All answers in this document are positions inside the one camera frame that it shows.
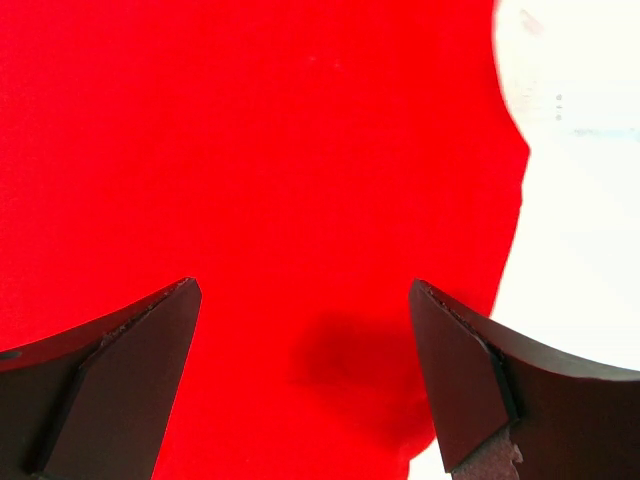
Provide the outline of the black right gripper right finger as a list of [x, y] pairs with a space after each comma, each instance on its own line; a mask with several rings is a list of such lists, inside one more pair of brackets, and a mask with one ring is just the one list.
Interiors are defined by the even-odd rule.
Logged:
[[635, 479], [639, 375], [562, 352], [417, 280], [409, 304], [455, 479]]

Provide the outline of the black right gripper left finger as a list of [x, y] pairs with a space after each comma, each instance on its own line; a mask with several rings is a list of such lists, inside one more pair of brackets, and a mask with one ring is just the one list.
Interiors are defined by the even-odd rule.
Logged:
[[1, 354], [4, 479], [149, 479], [201, 305], [193, 278]]

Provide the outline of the red t-shirt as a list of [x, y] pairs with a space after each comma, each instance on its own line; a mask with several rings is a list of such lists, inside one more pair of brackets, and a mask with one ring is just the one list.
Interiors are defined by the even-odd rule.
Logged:
[[156, 478], [406, 478], [409, 287], [488, 313], [520, 205], [493, 11], [3, 2], [2, 347], [191, 276]]

